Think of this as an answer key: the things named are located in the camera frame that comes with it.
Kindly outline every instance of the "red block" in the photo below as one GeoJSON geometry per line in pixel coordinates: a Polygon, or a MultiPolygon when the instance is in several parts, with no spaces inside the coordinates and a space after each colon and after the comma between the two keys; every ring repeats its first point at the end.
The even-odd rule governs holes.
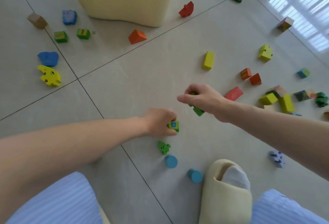
{"type": "Polygon", "coordinates": [[[261,85],[261,77],[259,76],[259,73],[251,76],[249,80],[252,85],[261,85]]]}
{"type": "Polygon", "coordinates": [[[239,87],[234,87],[232,90],[226,93],[224,97],[229,100],[236,101],[242,94],[243,92],[239,87]]]}
{"type": "Polygon", "coordinates": [[[252,76],[250,68],[242,70],[240,75],[243,80],[249,79],[252,76]]]}
{"type": "Polygon", "coordinates": [[[128,37],[130,44],[135,44],[138,42],[141,42],[143,40],[146,40],[146,36],[142,31],[139,31],[137,29],[135,29],[131,35],[128,37]]]}
{"type": "Polygon", "coordinates": [[[185,18],[187,16],[190,16],[193,13],[194,10],[194,4],[193,2],[189,2],[184,5],[183,9],[179,11],[179,14],[182,18],[185,18]]]}

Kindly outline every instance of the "white sock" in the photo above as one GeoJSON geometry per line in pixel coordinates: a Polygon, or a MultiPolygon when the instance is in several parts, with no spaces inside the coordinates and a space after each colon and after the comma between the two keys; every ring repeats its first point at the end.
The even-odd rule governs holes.
{"type": "Polygon", "coordinates": [[[247,178],[247,175],[238,166],[230,166],[225,171],[221,181],[229,185],[250,191],[250,182],[247,178]]]}

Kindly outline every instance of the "tile floor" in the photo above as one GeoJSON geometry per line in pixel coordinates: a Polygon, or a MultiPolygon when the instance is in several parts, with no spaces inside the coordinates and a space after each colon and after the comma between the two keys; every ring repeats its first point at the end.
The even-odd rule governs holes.
{"type": "MultiPolygon", "coordinates": [[[[47,126],[99,118],[141,116],[149,107],[166,107],[179,116],[181,131],[170,153],[178,158],[167,169],[156,140],[140,138],[117,147],[97,165],[81,171],[93,186],[111,223],[198,222],[201,184],[186,176],[188,169],[204,173],[214,160],[226,158],[246,171],[254,200],[277,189],[302,206],[329,219],[328,182],[293,160],[276,169],[267,158],[271,147],[210,115],[202,117],[176,101],[192,82],[208,83],[221,93],[239,86],[239,102],[256,104],[269,88],[282,84],[293,93],[306,88],[329,93],[329,0],[192,0],[191,17],[178,12],[190,0],[172,0],[163,26],[89,18],[77,0],[0,0],[0,137],[47,126]],[[61,22],[62,9],[78,12],[76,26],[61,22]],[[26,17],[42,15],[46,31],[26,17]],[[274,27],[285,16],[295,19],[290,31],[274,27]],[[95,30],[88,41],[75,38],[79,27],[95,30]],[[138,28],[148,40],[130,45],[128,35],[138,28]],[[53,31],[65,30],[69,42],[53,42],[53,31]],[[257,59],[263,44],[273,47],[273,59],[257,59]],[[39,79],[37,54],[57,51],[59,88],[39,79]],[[216,53],[211,71],[201,68],[206,51],[216,53]],[[261,86],[241,81],[238,72],[259,72],[261,86]],[[305,80],[295,72],[311,70],[305,80]]],[[[324,109],[309,100],[296,103],[303,117],[321,119],[324,109]]]]}

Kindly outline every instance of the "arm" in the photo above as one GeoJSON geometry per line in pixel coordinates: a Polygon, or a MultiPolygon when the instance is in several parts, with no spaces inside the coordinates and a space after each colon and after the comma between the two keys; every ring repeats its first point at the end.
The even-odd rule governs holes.
{"type": "Polygon", "coordinates": [[[233,102],[208,85],[192,84],[177,99],[240,127],[329,180],[328,123],[233,102]]]}
{"type": "Polygon", "coordinates": [[[38,130],[0,140],[0,223],[30,198],[140,136],[176,135],[172,111],[149,109],[143,118],[102,119],[38,130]]]}

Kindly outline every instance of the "orange triangular block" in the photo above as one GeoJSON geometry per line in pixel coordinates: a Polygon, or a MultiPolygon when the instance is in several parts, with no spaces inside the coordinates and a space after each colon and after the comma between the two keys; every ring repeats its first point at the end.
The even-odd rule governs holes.
{"type": "Polygon", "coordinates": [[[138,42],[141,42],[143,40],[146,40],[146,36],[142,31],[139,31],[137,29],[135,29],[131,35],[128,37],[130,44],[135,44],[138,42]]]}

